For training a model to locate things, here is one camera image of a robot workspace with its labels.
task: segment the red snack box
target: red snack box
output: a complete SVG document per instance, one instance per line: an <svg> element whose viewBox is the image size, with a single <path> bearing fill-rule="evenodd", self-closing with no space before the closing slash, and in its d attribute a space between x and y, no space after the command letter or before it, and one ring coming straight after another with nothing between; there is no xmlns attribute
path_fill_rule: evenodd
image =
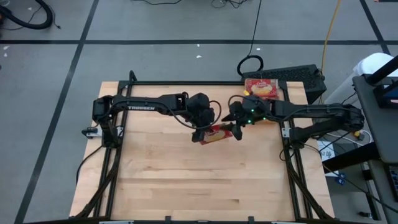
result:
<svg viewBox="0 0 398 224"><path fill-rule="evenodd" d="M247 78L244 87L250 94L261 98L278 99L278 80L276 79L257 79Z"/></svg>
<svg viewBox="0 0 398 224"><path fill-rule="evenodd" d="M200 144L209 144L232 136L231 131L220 129L220 124L217 124L211 127L211 131L206 132L205 138L203 141L200 141Z"/></svg>

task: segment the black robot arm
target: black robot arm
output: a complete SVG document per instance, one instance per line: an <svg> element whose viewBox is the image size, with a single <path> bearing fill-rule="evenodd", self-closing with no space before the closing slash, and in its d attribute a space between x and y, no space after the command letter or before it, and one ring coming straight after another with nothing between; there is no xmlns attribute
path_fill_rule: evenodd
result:
<svg viewBox="0 0 398 224"><path fill-rule="evenodd" d="M192 135L193 142L202 141L205 132L215 121L209 98L203 93L191 98L187 93L162 95L158 98L104 96L93 103L93 121L101 126L103 146L119 146L120 138L113 119L124 110L156 111L168 116L179 115L192 124L190 128L195 129Z"/></svg>
<svg viewBox="0 0 398 224"><path fill-rule="evenodd" d="M283 135L290 144L302 148L309 138L320 137L326 133L344 130L358 131L363 128L364 116L360 109L352 105L335 103L330 105L295 105L287 101L263 100L258 96L241 96L242 103L235 101L229 106L229 115L222 121L235 121L224 128L233 132L237 140L242 139L241 127L247 124L268 119L275 122L287 121L291 118L325 118L307 128L287 128Z"/></svg>

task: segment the black keyboard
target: black keyboard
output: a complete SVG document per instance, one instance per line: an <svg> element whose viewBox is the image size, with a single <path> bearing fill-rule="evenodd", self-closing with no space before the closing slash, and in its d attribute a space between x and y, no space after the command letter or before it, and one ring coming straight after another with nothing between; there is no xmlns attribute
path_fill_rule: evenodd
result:
<svg viewBox="0 0 398 224"><path fill-rule="evenodd" d="M326 86L316 65L277 68L260 72L246 72L242 80L247 78L270 78L287 82L303 82L308 103L312 104L324 91Z"/></svg>
<svg viewBox="0 0 398 224"><path fill-rule="evenodd" d="M386 174L390 182L390 188L392 194L395 197L396 202L398 202L398 166L386 165Z"/></svg>

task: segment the wooden table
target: wooden table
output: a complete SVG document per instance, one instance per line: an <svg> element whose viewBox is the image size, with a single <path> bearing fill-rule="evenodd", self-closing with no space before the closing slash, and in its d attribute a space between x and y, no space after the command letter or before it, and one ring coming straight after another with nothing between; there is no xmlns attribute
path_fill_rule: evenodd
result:
<svg viewBox="0 0 398 224"><path fill-rule="evenodd" d="M287 85L291 102L307 104L302 83ZM117 86L117 82L103 82L99 96L115 95ZM133 86L132 96L183 91L190 96L202 92L219 101L224 117L228 98L241 95L243 86L140 85ZM218 107L212 107L217 114ZM311 119L295 119L296 126L311 124ZM129 112L113 220L164 220L167 215L172 220L246 221L248 216L256 221L294 220L286 164L279 159L282 141L277 123L249 125L243 128L241 141L229 138L204 146L191 142L191 132L173 117ZM85 156L100 144L100 138L88 140ZM312 139L307 144L317 147ZM80 212L97 190L104 152L102 149L82 167L70 215ZM334 216L319 154L307 148L301 153L309 191ZM106 203L108 193L103 197ZM302 197L299 200L304 217Z"/></svg>

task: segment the power cable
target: power cable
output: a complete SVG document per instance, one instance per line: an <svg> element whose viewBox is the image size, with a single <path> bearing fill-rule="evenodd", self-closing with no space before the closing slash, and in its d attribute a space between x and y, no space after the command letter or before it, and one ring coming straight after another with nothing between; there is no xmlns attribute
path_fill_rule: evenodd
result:
<svg viewBox="0 0 398 224"><path fill-rule="evenodd" d="M353 97L354 95L356 95L356 92L354 92L351 96L347 97L345 100L343 100L343 102L341 102L341 104L344 104L347 100L349 100L351 97Z"/></svg>
<svg viewBox="0 0 398 224"><path fill-rule="evenodd" d="M120 133L118 134L118 137L120 137L122 135L122 133L124 133L124 128L120 131ZM80 163L79 167L77 168L76 171L76 184L79 181L79 174L80 174L80 169L83 166L83 164L87 161L87 159L89 159L91 156L93 156L94 154L96 154L102 147L104 147L103 145L100 145L100 147L98 147L97 149L95 149L92 153L90 153L86 158L83 159L83 161Z"/></svg>
<svg viewBox="0 0 398 224"><path fill-rule="evenodd" d="M258 21L259 21L259 14L260 14L260 9L261 9L261 2L262 2L262 0L260 0L259 8L258 8L258 10L257 10L256 25L254 25L254 32L253 32L253 37L252 37L252 39L251 39L250 51L249 51L249 53L248 53L248 56L250 56L251 50L252 50L252 48L253 48L254 36L256 35L257 23L258 23Z"/></svg>
<svg viewBox="0 0 398 224"><path fill-rule="evenodd" d="M39 4L41 7L43 7L45 14L46 14L46 19L43 23L41 24L31 24L25 21L22 21L18 19L16 16L13 15L13 13L6 7L0 6L0 13L6 17L7 19L11 20L12 22L15 22L16 24L26 27L29 29L36 29L36 30L41 30L41 29L46 29L51 26L53 23L53 13L49 6L43 1L43 0L35 0L37 4Z"/></svg>
<svg viewBox="0 0 398 224"><path fill-rule="evenodd" d="M335 23L335 18L336 18L338 10L340 8L340 4L341 4L341 0L338 0L335 12L333 13L333 17L331 18L331 21L330 21L328 34L326 35L325 43L323 44L322 64L321 64L321 69L318 70L320 72L320 75L323 77L324 77L323 72L325 71L324 68L325 68L325 60L326 60L326 49L327 49L328 41L329 41L330 34L331 34L331 28L333 27L333 24ZM322 95L319 97L318 104L320 104L320 103L323 104Z"/></svg>
<svg viewBox="0 0 398 224"><path fill-rule="evenodd" d="M250 58L256 58L256 59L260 62L260 67L257 69L258 72L261 71L261 70L264 68L264 61L263 61L263 59L262 59L260 56L258 56L258 55L250 55L250 54L251 54L251 50L252 50L252 48L253 48L254 37L256 36L257 23L258 23L258 20L259 20L260 9L261 9L261 3L262 3L262 0L260 0L259 7L258 7L258 10L257 10L256 24L254 25L253 37L252 37L252 39L251 39L251 44L250 44L250 51L249 51L248 55L247 55L246 57L244 57L244 58L238 63L238 66L236 67L236 71L237 71L237 73L238 73L240 76L243 76L242 71L241 71L241 66L242 66L243 62L247 61L247 60L250 59Z"/></svg>
<svg viewBox="0 0 398 224"><path fill-rule="evenodd" d="M146 0L132 0L132 1L143 1L143 2L146 2L146 3L150 4L151 6L158 6L158 5L163 5L163 4L177 4L177 3L179 3L182 0L178 0L176 2L161 2L161 3L152 3L152 2L149 2L149 1L146 1Z"/></svg>
<svg viewBox="0 0 398 224"><path fill-rule="evenodd" d="M357 144L357 145L359 145L359 146L364 146L363 144L361 144L361 143L359 143L359 142L356 142L356 141L354 141L354 140L352 140L352 139L349 139L349 138L345 137L347 134L348 134L348 133L346 133L344 136L338 136L338 135L335 135L335 134L327 133L327 135L329 135L329 136L332 136L332 137L335 137L335 138L339 138L339 139L345 139L345 140L347 140L347 141L349 141L349 142L352 142L352 143L355 143L355 144Z"/></svg>
<svg viewBox="0 0 398 224"><path fill-rule="evenodd" d="M30 23L33 19L33 17L36 15L36 13L38 13L43 7L40 6L36 11L33 12L32 16L30 17L30 19L27 21L27 23ZM24 28L23 26L20 26L18 28L0 28L0 29L4 29L4 30L19 30Z"/></svg>
<svg viewBox="0 0 398 224"><path fill-rule="evenodd" d="M53 14L53 18L52 18L52 23L54 24L55 27L57 27L58 29L61 29L61 26L59 26L56 22L55 22L55 11L52 9L52 7L50 5L47 5L49 7L49 9L51 10L52 14ZM32 21L32 19L34 18L34 16L36 15L36 13L38 13L41 9L43 8L43 6L40 6L36 11L33 12L32 16L30 17L30 19L27 21L28 24L30 24L30 22ZM0 29L4 29L4 30L19 30L24 28L24 26L20 26L18 28L0 28Z"/></svg>
<svg viewBox="0 0 398 224"><path fill-rule="evenodd" d="M322 149L319 150L319 152L322 152L322 150L326 149L328 146L330 146L331 144L339 141L340 139L342 139L343 137L345 137L348 133L345 133L344 135L340 136L339 138L335 139L334 141L331 141L329 144L327 144L325 147L323 147Z"/></svg>
<svg viewBox="0 0 398 224"><path fill-rule="evenodd" d="M315 147L310 146L310 145L308 145L308 144L306 144L306 146L308 146L308 147L310 147L311 149L313 149L314 151L318 152L319 155L320 155L320 157L322 158L322 154L321 154L320 151L318 151ZM363 193L365 193L367 196L373 198L375 201L379 202L382 206L388 208L389 210L391 210L391 211L393 211L393 212L395 212L395 213L398 213L398 210L394 209L393 207L391 207L390 205L388 205L388 204L386 204L386 203L384 203L384 202L381 202L378 198L376 198L375 196L373 196L372 194L370 194L368 191L363 190L361 187L358 187L358 186L357 186L356 184L354 184L352 181L348 180L347 177L342 177L341 175L337 174L336 172L333 172L331 169L327 168L323 163L322 163L322 166L323 166L327 171L329 171L329 172L335 174L337 177L339 177L339 178L341 178L341 179L347 181L347 182L350 183L352 186L354 186L354 187L357 188L358 190L360 190L360 191L362 191Z"/></svg>
<svg viewBox="0 0 398 224"><path fill-rule="evenodd" d="M220 5L217 6L216 4L214 4L215 1L219 1L219 2L220 2ZM240 2L236 2L236 1L232 1L232 0L212 0L211 3L210 3L210 5L211 5L212 7L214 7L214 8L216 8L216 9L220 9L220 8L222 8L222 7L225 7L225 6L226 6L226 3L229 2L229 3L232 5L232 7L234 7L235 9L237 9L237 8L239 8L239 7L242 5L242 3L246 2L246 1L247 1L247 0L242 0L242 1L240 1Z"/></svg>
<svg viewBox="0 0 398 224"><path fill-rule="evenodd" d="M79 181L79 174L80 174L80 169L83 166L83 164L87 161L87 159L89 159L91 156L93 156L94 154L96 154L101 148L103 147L103 145L100 145L100 147L98 147L97 149L95 149L92 153L90 153L85 159L83 159L83 161L80 163L79 167L77 168L76 171L76 184Z"/></svg>

